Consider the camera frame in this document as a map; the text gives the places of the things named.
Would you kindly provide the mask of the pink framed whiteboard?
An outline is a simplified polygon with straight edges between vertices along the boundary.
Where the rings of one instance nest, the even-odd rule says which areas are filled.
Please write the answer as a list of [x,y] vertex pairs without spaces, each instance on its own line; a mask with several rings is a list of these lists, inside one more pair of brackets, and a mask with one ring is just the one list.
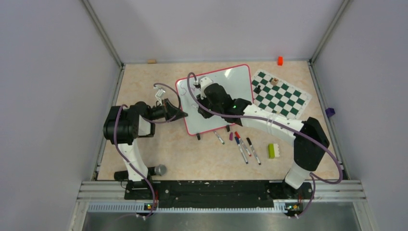
[[226,121],[203,110],[189,91],[206,108],[220,114],[242,112],[244,102],[253,102],[250,68],[246,64],[199,74],[197,80],[201,82],[201,89],[194,86],[193,77],[182,78],[175,83],[182,111],[188,114],[184,122],[187,133],[191,136],[230,125],[233,119]]

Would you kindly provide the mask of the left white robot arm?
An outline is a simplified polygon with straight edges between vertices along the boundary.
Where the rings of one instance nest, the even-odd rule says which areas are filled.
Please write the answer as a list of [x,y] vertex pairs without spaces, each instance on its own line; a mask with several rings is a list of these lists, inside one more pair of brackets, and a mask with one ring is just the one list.
[[113,106],[103,126],[103,135],[115,146],[125,163],[126,170],[114,173],[116,181],[127,181],[127,190],[136,189],[143,199],[152,197],[154,186],[151,176],[165,173],[163,165],[147,167],[142,160],[137,138],[152,138],[155,125],[164,119],[164,123],[187,117],[180,107],[174,106],[169,99],[149,106],[145,102],[137,102],[130,107]]

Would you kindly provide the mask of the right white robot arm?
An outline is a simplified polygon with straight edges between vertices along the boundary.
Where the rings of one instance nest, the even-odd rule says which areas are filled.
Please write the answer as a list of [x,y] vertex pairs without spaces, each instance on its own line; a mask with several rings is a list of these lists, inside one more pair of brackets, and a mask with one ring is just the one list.
[[199,106],[198,112],[204,118],[219,116],[228,123],[276,136],[293,147],[293,164],[284,178],[282,192],[288,198],[299,195],[303,182],[328,152],[330,142],[320,122],[313,117],[306,121],[289,119],[248,100],[232,99],[223,86],[211,80],[204,83],[195,81],[194,86],[200,89],[195,101]]

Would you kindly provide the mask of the red whiteboard marker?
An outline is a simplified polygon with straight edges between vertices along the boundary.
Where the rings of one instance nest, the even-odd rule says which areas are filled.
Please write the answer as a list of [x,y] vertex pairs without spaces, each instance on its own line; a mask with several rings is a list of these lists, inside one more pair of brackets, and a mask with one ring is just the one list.
[[242,145],[242,147],[244,148],[244,150],[247,152],[248,156],[252,156],[252,154],[250,153],[249,149],[247,148],[247,146],[245,145],[245,143],[243,142],[243,140],[241,139],[241,137],[239,136],[238,132],[234,132],[235,136],[238,138],[240,144]]

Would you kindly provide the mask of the green whiteboard marker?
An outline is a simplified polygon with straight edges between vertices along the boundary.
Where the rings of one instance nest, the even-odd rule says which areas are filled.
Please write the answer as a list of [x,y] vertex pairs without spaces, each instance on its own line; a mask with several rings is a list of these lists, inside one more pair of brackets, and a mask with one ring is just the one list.
[[217,139],[218,139],[222,144],[225,144],[224,140],[221,138],[221,136],[220,136],[215,130],[213,130],[213,133],[216,135]]

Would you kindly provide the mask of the blue whiteboard marker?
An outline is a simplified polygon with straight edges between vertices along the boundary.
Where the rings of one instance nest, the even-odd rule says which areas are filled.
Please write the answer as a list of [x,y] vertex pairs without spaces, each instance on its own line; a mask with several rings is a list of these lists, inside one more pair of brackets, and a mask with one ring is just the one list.
[[238,137],[234,137],[235,138],[235,141],[236,141],[236,143],[237,143],[237,145],[238,145],[238,148],[239,148],[239,150],[240,150],[240,152],[241,152],[241,155],[242,155],[242,157],[243,157],[243,159],[244,159],[244,162],[246,163],[246,164],[248,164],[248,160],[247,160],[247,158],[246,158],[246,156],[245,156],[245,153],[244,153],[244,151],[243,151],[243,149],[242,149],[242,147],[241,147],[241,143],[240,143],[240,141],[239,141],[239,138]]

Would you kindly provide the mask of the black whiteboard marker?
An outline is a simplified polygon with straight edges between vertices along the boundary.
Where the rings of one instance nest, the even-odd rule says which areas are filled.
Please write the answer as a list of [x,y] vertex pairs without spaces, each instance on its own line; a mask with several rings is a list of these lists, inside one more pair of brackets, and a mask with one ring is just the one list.
[[255,157],[257,163],[258,163],[259,165],[261,165],[261,161],[260,161],[260,159],[259,159],[259,157],[258,157],[258,155],[257,155],[257,153],[256,153],[256,151],[255,151],[255,149],[254,149],[254,146],[253,146],[253,144],[252,144],[250,138],[247,137],[246,140],[247,140],[248,144],[250,145],[251,151],[252,151],[252,153],[253,153],[253,155],[254,155],[254,157]]

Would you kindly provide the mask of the green white chessboard mat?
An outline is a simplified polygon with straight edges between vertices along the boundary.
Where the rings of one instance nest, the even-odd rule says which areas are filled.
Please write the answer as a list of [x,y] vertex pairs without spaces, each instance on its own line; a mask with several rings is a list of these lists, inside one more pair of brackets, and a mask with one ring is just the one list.
[[[273,78],[279,80],[276,86],[270,83]],[[259,69],[251,80],[253,90],[258,85],[261,86],[261,92],[254,93],[254,104],[265,111],[289,119],[299,119],[312,99],[308,92],[262,69]]]

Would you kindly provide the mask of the wooden cube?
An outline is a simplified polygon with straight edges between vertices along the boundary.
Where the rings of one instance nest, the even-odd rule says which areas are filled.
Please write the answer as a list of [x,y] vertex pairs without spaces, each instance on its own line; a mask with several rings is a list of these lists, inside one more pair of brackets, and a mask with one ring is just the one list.
[[273,79],[271,79],[271,81],[270,81],[270,83],[271,83],[273,86],[276,86],[276,85],[278,84],[278,82],[279,82],[279,80],[278,80],[277,78],[273,78]]

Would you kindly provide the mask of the black grey microphone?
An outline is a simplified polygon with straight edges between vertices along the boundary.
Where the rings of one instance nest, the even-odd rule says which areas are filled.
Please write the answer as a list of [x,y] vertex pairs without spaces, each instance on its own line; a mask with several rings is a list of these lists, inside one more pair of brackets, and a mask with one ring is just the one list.
[[[167,167],[165,165],[157,165],[154,167],[149,167],[148,169],[148,174],[146,178],[149,178],[151,176],[162,176],[167,173]],[[131,173],[129,173],[127,170],[124,171],[117,171],[114,173],[114,180],[116,181],[141,181],[143,178],[136,173],[133,169],[130,169]]]

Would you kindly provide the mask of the orange block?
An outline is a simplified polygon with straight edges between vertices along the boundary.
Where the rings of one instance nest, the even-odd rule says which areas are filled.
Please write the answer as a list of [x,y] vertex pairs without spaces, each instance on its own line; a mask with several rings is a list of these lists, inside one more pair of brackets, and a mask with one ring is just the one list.
[[278,65],[278,66],[282,66],[283,63],[284,63],[284,58],[283,58],[282,56],[279,56],[279,57],[277,58],[277,65]]

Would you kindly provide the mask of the green white toy brick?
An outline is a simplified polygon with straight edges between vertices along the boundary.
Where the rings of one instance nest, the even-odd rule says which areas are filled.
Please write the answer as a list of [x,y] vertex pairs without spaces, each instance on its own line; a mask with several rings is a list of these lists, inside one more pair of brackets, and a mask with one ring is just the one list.
[[268,159],[274,159],[280,157],[279,145],[276,143],[270,143],[268,145]]

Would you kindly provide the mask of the purple block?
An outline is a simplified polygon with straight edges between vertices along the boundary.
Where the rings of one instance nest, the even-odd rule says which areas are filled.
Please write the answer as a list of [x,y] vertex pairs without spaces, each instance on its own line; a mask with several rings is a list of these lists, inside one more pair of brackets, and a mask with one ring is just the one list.
[[335,109],[334,108],[326,108],[325,113],[326,113],[327,118],[330,118],[330,117],[335,115]]

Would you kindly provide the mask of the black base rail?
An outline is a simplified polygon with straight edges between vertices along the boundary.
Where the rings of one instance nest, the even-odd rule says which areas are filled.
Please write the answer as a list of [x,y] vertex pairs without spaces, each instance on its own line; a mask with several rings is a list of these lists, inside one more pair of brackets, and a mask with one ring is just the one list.
[[278,200],[306,200],[312,185],[294,189],[284,181],[269,180],[162,180],[128,182],[126,200],[158,201],[159,208],[273,208]]

